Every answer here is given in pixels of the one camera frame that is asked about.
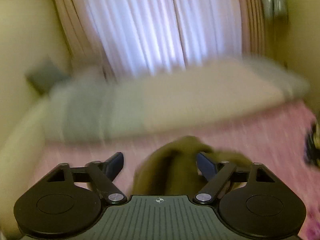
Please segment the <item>olive green shirt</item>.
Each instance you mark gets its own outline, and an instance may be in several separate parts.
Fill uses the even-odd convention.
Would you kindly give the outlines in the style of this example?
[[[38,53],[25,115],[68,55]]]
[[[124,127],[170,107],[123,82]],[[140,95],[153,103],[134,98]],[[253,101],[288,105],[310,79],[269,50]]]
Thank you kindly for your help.
[[[153,152],[135,171],[132,195],[195,196],[207,180],[198,173],[196,157],[203,152],[215,163],[230,161],[250,167],[252,161],[244,154],[214,149],[199,138],[185,136]]]

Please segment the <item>dark floral clothes pile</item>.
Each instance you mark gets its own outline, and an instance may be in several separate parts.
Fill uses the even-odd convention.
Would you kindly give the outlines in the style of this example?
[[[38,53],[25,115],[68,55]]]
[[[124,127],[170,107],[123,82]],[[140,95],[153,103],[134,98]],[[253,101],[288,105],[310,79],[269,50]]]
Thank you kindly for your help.
[[[319,121],[312,124],[305,137],[304,161],[319,168]]]

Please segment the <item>cream grey rolled duvet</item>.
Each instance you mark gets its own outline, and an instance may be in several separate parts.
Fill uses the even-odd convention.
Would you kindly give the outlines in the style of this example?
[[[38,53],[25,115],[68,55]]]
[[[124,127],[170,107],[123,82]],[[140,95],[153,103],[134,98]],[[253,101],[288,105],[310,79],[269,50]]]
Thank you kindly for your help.
[[[263,57],[220,58],[188,70],[120,82],[86,73],[56,85],[46,139],[95,142],[201,126],[301,99],[309,82]]]

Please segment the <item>pink rose blanket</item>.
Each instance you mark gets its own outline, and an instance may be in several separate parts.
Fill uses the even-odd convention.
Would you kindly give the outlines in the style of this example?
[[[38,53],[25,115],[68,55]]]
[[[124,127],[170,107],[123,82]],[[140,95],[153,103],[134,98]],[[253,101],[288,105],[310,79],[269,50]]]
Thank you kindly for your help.
[[[103,141],[96,144],[47,143],[30,183],[35,184],[59,163],[84,166],[122,152],[125,165],[116,179],[128,192],[135,169],[152,152],[185,135],[198,137],[216,150],[238,151],[263,163],[304,202],[307,217],[299,233],[302,239],[319,239],[319,169],[304,161],[305,136],[315,116],[301,101],[229,121],[221,125]]]

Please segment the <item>pale green quilted mattress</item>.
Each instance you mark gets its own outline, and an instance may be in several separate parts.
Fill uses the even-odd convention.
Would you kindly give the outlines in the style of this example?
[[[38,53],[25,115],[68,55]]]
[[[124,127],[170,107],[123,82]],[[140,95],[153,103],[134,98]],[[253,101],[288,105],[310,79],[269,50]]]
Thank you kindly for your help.
[[[1,148],[1,234],[19,239],[14,204],[27,191],[45,146],[43,122],[49,102],[40,99],[22,118]]]

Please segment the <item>grey pillow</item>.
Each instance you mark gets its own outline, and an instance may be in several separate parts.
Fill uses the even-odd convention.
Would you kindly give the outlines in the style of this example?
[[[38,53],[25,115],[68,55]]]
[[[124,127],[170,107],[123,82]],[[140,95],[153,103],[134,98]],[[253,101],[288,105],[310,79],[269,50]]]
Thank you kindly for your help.
[[[28,83],[40,95],[48,94],[58,83],[69,80],[71,77],[58,68],[54,62],[46,57],[25,74]]]

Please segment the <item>beige side curtain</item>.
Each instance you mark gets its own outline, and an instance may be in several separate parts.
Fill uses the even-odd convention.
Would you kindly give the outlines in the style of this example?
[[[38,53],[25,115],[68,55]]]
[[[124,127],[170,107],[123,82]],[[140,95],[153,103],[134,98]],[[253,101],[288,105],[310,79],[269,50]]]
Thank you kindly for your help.
[[[114,78],[88,0],[55,0],[55,5],[71,53],[72,71],[95,64],[105,79]]]

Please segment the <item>white sheer curtain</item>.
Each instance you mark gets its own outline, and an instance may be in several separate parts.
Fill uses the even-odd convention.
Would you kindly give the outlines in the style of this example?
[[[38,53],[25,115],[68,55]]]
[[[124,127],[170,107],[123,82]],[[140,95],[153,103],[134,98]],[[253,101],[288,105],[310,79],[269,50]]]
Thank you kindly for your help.
[[[84,0],[117,78],[242,53],[239,0]]]

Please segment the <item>silver puffer jacket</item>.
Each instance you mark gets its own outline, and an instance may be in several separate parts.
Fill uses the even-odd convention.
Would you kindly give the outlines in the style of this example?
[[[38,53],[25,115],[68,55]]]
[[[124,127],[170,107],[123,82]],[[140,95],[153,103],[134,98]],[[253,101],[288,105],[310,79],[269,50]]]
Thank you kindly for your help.
[[[268,23],[287,25],[289,13],[286,0],[261,0],[264,19]]]

